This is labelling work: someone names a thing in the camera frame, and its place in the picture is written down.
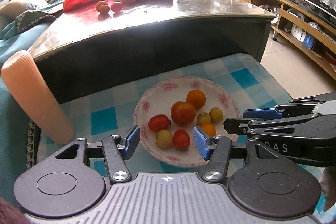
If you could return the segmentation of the brown longan fruit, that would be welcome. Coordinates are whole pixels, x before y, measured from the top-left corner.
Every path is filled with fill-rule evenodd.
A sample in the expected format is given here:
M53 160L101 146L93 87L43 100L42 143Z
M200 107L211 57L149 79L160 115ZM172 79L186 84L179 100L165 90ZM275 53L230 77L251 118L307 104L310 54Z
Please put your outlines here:
M157 132L156 140L160 149L168 149L173 143L173 135L169 130L161 130Z

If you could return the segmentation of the teal sofa blanket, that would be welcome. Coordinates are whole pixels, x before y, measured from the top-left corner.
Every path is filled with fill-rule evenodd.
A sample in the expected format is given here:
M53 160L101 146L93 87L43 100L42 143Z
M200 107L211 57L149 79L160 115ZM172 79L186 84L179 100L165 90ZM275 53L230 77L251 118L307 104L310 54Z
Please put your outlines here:
M28 50L56 20L43 11L26 11L1 30L1 65L20 50ZM30 119L1 81L1 198L14 204L15 180L26 170Z

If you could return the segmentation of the small red cherry tomato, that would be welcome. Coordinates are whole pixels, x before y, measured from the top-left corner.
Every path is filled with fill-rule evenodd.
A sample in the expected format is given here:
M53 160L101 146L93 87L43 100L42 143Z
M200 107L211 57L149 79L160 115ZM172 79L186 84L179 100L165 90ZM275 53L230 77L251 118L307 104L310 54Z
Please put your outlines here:
M178 151L186 152L191 144L189 134L185 130L177 130L173 136L173 145Z

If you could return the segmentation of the yellow cushion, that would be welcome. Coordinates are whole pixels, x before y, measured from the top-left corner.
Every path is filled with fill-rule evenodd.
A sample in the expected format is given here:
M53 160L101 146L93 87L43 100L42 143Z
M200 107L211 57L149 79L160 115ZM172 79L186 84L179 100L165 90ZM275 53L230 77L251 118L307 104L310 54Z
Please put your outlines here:
M40 9L46 5L48 3L45 0L12 0L1 7L1 15L15 19L25 11Z

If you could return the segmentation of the large red tomato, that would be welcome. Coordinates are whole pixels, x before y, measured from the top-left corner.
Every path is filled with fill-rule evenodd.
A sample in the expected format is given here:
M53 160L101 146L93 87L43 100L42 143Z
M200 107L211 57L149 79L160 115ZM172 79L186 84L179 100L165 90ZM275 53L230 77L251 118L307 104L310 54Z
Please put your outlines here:
M178 101L171 107L170 115L175 124L184 127L194 121L196 110L192 104Z

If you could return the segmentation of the wooden tv cabinet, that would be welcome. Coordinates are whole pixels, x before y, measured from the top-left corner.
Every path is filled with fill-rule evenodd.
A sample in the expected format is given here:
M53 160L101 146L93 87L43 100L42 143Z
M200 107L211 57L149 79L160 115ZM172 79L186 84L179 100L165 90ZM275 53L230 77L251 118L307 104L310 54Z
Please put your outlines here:
M321 67L329 76L335 78L335 64L331 62L335 58L335 26L328 24L312 12L304 9L291 0L243 0L256 6L274 5L278 6L278 21L273 26L273 38L278 35L287 39L288 42L296 46L305 53L319 67ZM306 46L296 38L290 31L286 32L285 26L293 24L304 34L310 34L313 37L313 45Z

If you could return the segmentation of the orange tangerine front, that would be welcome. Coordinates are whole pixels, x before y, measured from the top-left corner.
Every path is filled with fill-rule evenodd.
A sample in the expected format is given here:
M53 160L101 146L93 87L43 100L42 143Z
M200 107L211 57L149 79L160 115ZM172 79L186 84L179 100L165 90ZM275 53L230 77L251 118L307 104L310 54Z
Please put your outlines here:
M201 124L201 128L209 136L215 136L217 134L215 126L210 123Z

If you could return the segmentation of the green-brown longan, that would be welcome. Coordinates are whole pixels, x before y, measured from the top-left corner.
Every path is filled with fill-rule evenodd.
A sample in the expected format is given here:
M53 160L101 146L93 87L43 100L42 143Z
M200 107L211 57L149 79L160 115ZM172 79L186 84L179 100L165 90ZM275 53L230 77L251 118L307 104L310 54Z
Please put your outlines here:
M213 123L219 123L223 120L224 114L222 112L222 110L218 107L213 107L210 111L209 111L209 115L211 117L211 121Z
M200 113L197 117L197 125L199 126L201 126L202 124L211 123L211 122L212 122L211 116L207 112Z

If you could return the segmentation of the dark coffee table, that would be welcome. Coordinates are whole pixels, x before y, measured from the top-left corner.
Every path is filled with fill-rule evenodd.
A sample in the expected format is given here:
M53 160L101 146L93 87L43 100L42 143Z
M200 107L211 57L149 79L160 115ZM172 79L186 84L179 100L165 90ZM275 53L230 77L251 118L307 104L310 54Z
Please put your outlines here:
M260 61L274 15L242 0L146 0L61 14L29 48L59 103L236 53Z

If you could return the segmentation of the white floral ceramic plate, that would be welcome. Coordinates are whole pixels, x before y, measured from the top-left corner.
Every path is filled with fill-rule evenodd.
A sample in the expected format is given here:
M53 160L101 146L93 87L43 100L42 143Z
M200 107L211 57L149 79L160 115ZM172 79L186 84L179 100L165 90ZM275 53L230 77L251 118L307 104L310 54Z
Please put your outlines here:
M202 166L206 163L194 145L193 127L197 125L197 120L193 120L185 127L180 127L171 121L171 133L182 129L189 134L191 145L185 152L178 151L174 147L159 148L155 133L150 130L148 122L158 114L166 115L171 119L170 110L173 104L179 101L185 102L187 94L192 90L199 90L206 97L205 105L196 112L197 115L218 107L222 110L224 118L241 117L238 104L224 88L210 80L195 76L177 76L155 84L138 100L133 116L133 123L141 129L140 143L143 148L159 161L181 168Z

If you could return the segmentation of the orange tangerine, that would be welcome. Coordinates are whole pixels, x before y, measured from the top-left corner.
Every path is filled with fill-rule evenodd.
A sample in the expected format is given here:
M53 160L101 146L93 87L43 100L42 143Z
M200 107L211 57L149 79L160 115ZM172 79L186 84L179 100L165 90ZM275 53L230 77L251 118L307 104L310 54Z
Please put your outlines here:
M200 110L206 103L206 96L200 90L192 90L187 94L186 102L194 106L195 110Z
M217 134L215 126L210 123L201 124L201 128L209 136L215 136Z

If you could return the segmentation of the pink ribbed cylinder bottle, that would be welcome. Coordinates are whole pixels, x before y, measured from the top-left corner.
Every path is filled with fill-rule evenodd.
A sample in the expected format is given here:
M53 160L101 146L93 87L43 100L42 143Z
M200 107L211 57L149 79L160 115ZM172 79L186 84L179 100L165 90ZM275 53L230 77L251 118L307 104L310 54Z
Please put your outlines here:
M58 144L72 140L72 123L27 51L18 51L6 60L1 77L19 106L51 140Z

